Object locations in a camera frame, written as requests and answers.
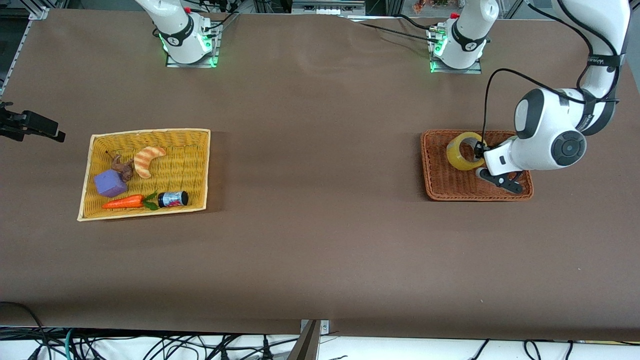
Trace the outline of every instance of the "white floor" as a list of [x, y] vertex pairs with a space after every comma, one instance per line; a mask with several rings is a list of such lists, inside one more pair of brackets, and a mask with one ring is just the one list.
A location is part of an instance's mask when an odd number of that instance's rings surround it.
[[[294, 335], [269, 336], [269, 342], [288, 340]], [[217, 345], [220, 336], [204, 336], [207, 345]], [[106, 360], [140, 360], [153, 345], [155, 338], [137, 338], [133, 340], [104, 340], [95, 343], [95, 349]], [[472, 358], [482, 340], [443, 340], [443, 339], [403, 339], [403, 338], [354, 338], [339, 336], [323, 336], [319, 347], [318, 360], [336, 360], [346, 356], [345, 360], [469, 360]], [[287, 353], [293, 347], [293, 342], [272, 348], [274, 355]], [[541, 360], [564, 360], [567, 343], [537, 342]], [[490, 341], [482, 352], [480, 360], [526, 360], [521, 341]], [[37, 348], [35, 341], [0, 341], [0, 359], [24, 360]], [[262, 347], [261, 335], [242, 336], [229, 345], [230, 347]], [[202, 349], [198, 349], [198, 356], [204, 359]], [[238, 360], [248, 355], [250, 350], [229, 352], [230, 360]], [[54, 360], [65, 358], [54, 353]], [[48, 359], [46, 350], [41, 350], [40, 360]], [[171, 360], [196, 360], [192, 350], [180, 349], [171, 356]], [[260, 355], [252, 356], [248, 360], [258, 360]], [[629, 345], [601, 345], [577, 343], [569, 360], [638, 360], [640, 347]]]

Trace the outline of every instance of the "yellow wicker basket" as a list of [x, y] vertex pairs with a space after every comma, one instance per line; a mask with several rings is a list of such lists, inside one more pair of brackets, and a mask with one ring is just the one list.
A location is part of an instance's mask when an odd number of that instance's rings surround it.
[[[210, 141], [211, 132], [208, 129], [157, 129], [92, 135], [78, 221], [204, 210], [207, 207]], [[142, 179], [134, 172], [131, 180], [127, 182], [128, 190], [125, 193], [115, 198], [99, 195], [93, 177], [111, 168], [111, 157], [107, 151], [110, 154], [120, 154], [124, 162], [132, 159], [138, 151], [147, 146], [160, 146], [166, 150], [166, 156], [151, 161], [151, 178]], [[161, 193], [183, 190], [189, 194], [187, 206], [161, 208], [155, 211], [147, 208], [102, 208], [108, 201], [130, 195], [147, 196], [156, 191]]]

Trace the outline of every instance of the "brown toy animal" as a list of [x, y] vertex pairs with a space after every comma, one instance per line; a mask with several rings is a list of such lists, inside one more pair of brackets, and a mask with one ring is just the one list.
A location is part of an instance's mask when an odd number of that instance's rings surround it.
[[120, 178], [125, 183], [131, 180], [133, 176], [133, 159], [127, 161], [126, 163], [120, 162], [120, 154], [111, 157], [111, 168], [120, 173]]

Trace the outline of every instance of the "brown wicker basket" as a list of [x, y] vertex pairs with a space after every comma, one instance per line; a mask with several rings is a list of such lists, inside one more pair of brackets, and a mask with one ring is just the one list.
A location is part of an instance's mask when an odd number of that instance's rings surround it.
[[[427, 130], [422, 134], [422, 169], [427, 195], [433, 200], [443, 201], [525, 201], [533, 196], [531, 173], [525, 171], [518, 180], [522, 193], [515, 194], [476, 176], [475, 169], [460, 171], [447, 160], [447, 145], [456, 136], [474, 130]], [[512, 131], [487, 131], [485, 141], [495, 145], [515, 135]], [[462, 155], [471, 159], [473, 150], [463, 146]]]

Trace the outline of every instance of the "teal cable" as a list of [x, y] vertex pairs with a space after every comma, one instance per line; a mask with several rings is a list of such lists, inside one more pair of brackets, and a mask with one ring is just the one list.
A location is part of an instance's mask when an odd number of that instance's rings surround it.
[[71, 340], [71, 332], [73, 329], [69, 329], [67, 332], [67, 337], [65, 338], [65, 354], [67, 355], [67, 360], [71, 360], [71, 354], [69, 354], [69, 341]]

